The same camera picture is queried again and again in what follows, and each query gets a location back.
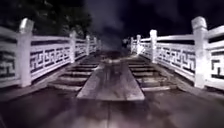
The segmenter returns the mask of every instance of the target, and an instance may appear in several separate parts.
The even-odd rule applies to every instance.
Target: dark sky
[[[209,28],[224,24],[224,0],[85,0],[85,5],[92,30],[109,47],[123,37],[148,36],[150,29],[159,35],[189,34],[196,16],[204,16]]]

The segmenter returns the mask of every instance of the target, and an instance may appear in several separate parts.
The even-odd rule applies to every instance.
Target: stone steps
[[[174,83],[143,60],[128,60],[127,63],[143,91],[163,91],[175,88]]]
[[[69,67],[56,80],[48,83],[48,86],[68,91],[79,91],[97,68],[99,62],[93,59],[92,61],[85,61],[80,65]]]

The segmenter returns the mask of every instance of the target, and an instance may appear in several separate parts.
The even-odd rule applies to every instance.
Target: step
[[[95,68],[68,68],[66,70],[72,72],[93,72]]]
[[[66,91],[80,91],[82,89],[82,87],[66,85],[50,85],[50,87]]]
[[[80,72],[80,71],[75,71],[75,72],[72,72],[72,71],[67,71],[65,72],[64,74],[66,75],[91,75],[92,72]]]
[[[88,78],[75,78],[75,77],[67,77],[67,76],[60,76],[58,80],[68,81],[68,82],[83,82],[87,81]]]
[[[159,72],[133,72],[133,75],[136,78],[161,76]]]
[[[166,77],[144,77],[144,78],[137,78],[137,81],[140,83],[155,84],[155,83],[167,81],[167,78]]]
[[[132,72],[157,72],[153,68],[130,68]]]
[[[48,83],[48,86],[78,86],[78,87],[82,87],[84,86],[86,83],[86,81],[81,81],[81,82],[69,82],[69,81],[64,81],[64,80],[55,80],[52,82]]]
[[[87,67],[87,68],[96,68],[98,64],[81,64],[78,65],[77,67]]]
[[[91,68],[96,68],[97,66],[94,66],[94,65],[78,65],[76,67],[71,67],[71,68],[88,68],[88,69],[91,69]]]
[[[90,75],[81,75],[81,74],[62,74],[63,77],[73,77],[73,78],[89,78]]]
[[[129,65],[147,65],[145,62],[127,62]]]
[[[150,65],[129,65],[129,68],[153,68]]]
[[[173,89],[170,86],[162,86],[162,87],[143,87],[141,88],[143,92],[155,92],[155,91],[166,91]]]
[[[176,84],[169,81],[163,81],[163,82],[140,83],[140,86],[141,87],[161,87],[161,86],[174,87],[176,86]]]

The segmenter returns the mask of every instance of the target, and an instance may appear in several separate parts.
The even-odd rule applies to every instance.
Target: bridge
[[[3,128],[223,128],[224,27],[131,38],[109,52],[96,37],[0,27]]]

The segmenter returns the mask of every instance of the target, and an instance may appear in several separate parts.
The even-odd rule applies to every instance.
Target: white stone pillar
[[[137,35],[137,54],[138,55],[141,54],[142,52],[140,43],[141,43],[141,35]]]
[[[151,61],[152,63],[156,64],[156,43],[157,43],[157,31],[151,30],[150,31],[150,38],[151,38]]]
[[[30,70],[30,53],[31,53],[31,39],[34,22],[25,18],[22,20],[19,28],[19,62],[21,87],[31,85],[31,70]]]
[[[76,32],[72,31],[70,33],[70,60],[71,63],[75,63],[75,44],[76,44]]]
[[[97,49],[97,38],[94,37],[94,50],[93,50],[93,52],[96,52],[96,49]]]
[[[90,46],[90,36],[86,36],[86,55],[89,55],[89,46]]]
[[[208,40],[205,38],[207,33],[207,24],[203,17],[197,17],[192,20],[192,27],[195,42],[195,81],[194,86],[203,89],[206,78],[209,75],[211,67],[206,52]]]
[[[134,38],[131,37],[131,53],[133,53],[134,50]]]

